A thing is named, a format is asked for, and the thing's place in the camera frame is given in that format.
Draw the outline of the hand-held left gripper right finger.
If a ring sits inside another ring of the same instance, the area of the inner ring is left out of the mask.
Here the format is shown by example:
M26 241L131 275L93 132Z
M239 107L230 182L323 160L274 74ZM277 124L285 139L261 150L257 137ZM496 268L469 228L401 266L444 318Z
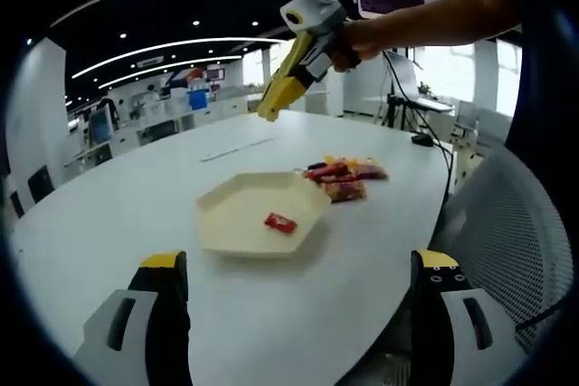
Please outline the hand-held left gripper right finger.
M411 385L502 385L526 358L515 323L447 254L411 257Z

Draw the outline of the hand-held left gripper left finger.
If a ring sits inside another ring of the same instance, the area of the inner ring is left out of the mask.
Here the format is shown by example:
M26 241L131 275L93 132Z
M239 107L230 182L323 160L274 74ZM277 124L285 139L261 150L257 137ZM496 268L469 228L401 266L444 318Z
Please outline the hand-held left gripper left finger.
M143 260L83 326L74 361L94 385L191 385L186 253Z

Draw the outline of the person's right hand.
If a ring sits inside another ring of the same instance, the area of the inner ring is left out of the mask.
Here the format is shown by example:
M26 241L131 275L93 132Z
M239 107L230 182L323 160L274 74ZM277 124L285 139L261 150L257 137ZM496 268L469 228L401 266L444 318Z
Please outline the person's right hand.
M356 53L360 61L369 61L396 46L391 20L386 16L371 20L347 22L338 33L340 48L332 55L334 69L338 72L353 68L345 48Z

